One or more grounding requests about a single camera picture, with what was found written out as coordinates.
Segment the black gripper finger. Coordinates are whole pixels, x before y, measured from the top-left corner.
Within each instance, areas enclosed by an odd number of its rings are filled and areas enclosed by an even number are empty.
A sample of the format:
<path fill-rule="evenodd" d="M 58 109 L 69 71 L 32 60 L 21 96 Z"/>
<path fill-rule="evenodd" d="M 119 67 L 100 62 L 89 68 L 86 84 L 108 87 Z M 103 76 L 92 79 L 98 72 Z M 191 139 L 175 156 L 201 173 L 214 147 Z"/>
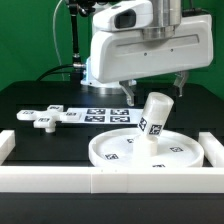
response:
<path fill-rule="evenodd" d="M 175 87 L 175 94 L 177 97 L 183 96 L 183 87 L 185 83 L 187 82 L 189 77 L 188 71 L 180 71 L 176 73 L 176 79 L 174 81 L 174 87 Z"/>
<path fill-rule="evenodd" d="M 133 106 L 135 104 L 134 88 L 136 86 L 136 81 L 135 80 L 120 81 L 119 85 L 126 94 L 127 104 L 129 106 Z"/>

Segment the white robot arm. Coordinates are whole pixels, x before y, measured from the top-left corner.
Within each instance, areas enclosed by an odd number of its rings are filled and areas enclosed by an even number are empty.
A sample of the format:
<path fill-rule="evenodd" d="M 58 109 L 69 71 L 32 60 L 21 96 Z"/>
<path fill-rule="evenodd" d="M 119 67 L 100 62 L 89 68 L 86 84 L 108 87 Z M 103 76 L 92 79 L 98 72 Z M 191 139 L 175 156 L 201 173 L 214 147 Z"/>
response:
<path fill-rule="evenodd" d="M 144 77 L 174 73 L 181 89 L 191 69 L 213 60 L 212 17 L 181 0 L 127 0 L 97 10 L 82 83 L 101 94 L 122 90 L 134 104 L 131 87 Z"/>

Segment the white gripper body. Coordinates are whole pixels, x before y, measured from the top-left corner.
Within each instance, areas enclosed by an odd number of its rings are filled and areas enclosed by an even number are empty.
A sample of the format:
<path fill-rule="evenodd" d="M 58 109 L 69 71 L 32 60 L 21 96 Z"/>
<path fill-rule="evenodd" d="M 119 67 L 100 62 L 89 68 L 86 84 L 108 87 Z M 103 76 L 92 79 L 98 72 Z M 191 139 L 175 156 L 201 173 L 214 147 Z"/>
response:
<path fill-rule="evenodd" d="M 146 40 L 140 30 L 98 31 L 91 43 L 91 71 L 101 83 L 206 67 L 212 60 L 210 15 L 184 17 L 168 39 Z"/>

